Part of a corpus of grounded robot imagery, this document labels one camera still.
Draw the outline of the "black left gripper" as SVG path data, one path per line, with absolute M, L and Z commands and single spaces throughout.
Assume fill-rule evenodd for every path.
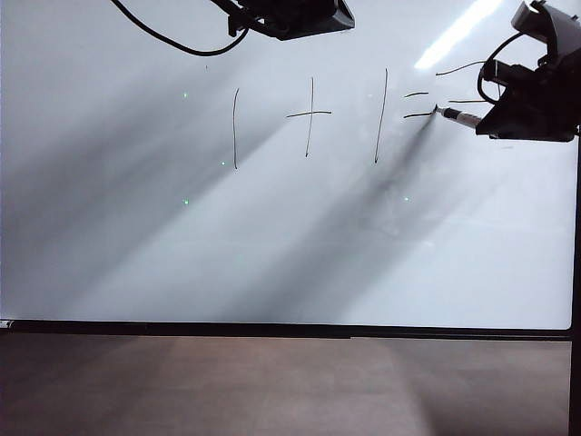
M 350 30 L 355 18 L 345 1 L 213 1 L 228 15 L 230 36 L 242 29 L 287 41 Z

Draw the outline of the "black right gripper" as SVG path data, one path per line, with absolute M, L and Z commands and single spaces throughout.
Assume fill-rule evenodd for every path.
M 476 127 L 492 138 L 569 142 L 580 125 L 580 58 L 531 70 L 512 64 L 502 74 L 502 96 Z

